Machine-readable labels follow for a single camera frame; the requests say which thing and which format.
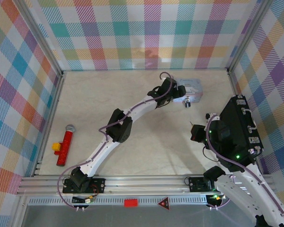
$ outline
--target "warning triangle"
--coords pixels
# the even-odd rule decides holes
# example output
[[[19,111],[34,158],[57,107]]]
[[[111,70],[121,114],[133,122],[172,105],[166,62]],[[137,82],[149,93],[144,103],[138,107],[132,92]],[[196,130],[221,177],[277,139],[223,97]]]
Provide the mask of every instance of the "warning triangle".
[[[158,205],[160,205],[160,206],[164,207],[165,209],[169,210],[169,198],[166,197],[161,202],[159,202]]]

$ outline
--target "marble surface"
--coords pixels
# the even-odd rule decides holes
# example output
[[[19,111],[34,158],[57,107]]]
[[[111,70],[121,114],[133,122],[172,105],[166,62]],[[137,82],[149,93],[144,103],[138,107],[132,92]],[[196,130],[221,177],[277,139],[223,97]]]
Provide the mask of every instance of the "marble surface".
[[[39,174],[59,175],[84,162],[98,146],[116,108],[126,109],[161,85],[161,70],[68,72],[55,113]],[[203,96],[185,108],[182,103],[151,111],[138,119],[130,138],[114,149],[97,170],[99,175],[202,174],[216,165],[202,154],[203,144],[190,140],[191,124],[205,125],[205,114],[220,113],[233,95],[226,71],[168,70],[176,78],[199,78]],[[56,166],[51,146],[63,140],[65,126],[76,132],[64,167]],[[210,158],[215,156],[206,150]]]

